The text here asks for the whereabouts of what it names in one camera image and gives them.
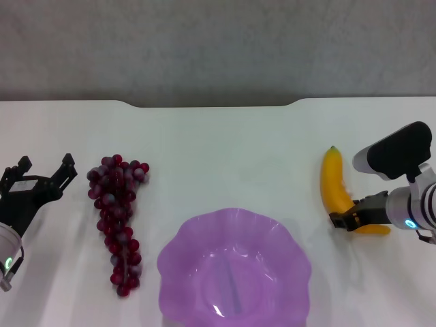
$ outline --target wall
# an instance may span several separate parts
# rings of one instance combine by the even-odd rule
[[[0,2],[0,100],[436,94],[431,0]]]

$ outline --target robotic arm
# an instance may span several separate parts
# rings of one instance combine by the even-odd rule
[[[431,138],[430,128],[415,122],[357,153],[353,159],[357,171],[377,174],[386,181],[405,174],[409,186],[354,201],[346,213],[330,214],[333,225],[352,231],[373,223],[392,224],[416,230],[420,240],[436,244],[436,174],[425,163],[431,156]],[[418,230],[430,230],[432,236]]]
[[[11,289],[10,281],[24,260],[21,238],[36,212],[45,203],[59,200],[77,176],[69,153],[50,178],[24,176],[31,166],[29,158],[22,157],[18,166],[6,168],[0,179],[0,288],[5,292]],[[21,256],[12,265],[18,250]]]

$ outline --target led light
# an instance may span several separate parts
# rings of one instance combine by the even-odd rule
[[[6,269],[11,268],[11,263],[12,263],[12,258],[8,258],[8,259],[6,259],[6,262],[5,262],[5,268],[6,268]]]
[[[416,228],[416,224],[412,220],[410,220],[410,219],[406,220],[405,224],[407,226],[409,226],[410,228]]]

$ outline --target purple bowl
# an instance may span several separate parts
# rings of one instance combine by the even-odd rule
[[[157,258],[159,307],[186,327],[301,327],[311,265],[286,228],[237,208],[186,221]]]

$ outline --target yellow banana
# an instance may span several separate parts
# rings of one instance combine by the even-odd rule
[[[342,156],[332,146],[324,155],[321,166],[321,197],[328,213],[345,213],[354,206],[353,200],[345,191],[342,177]],[[366,225],[355,230],[360,234],[382,234],[390,232],[388,226]]]

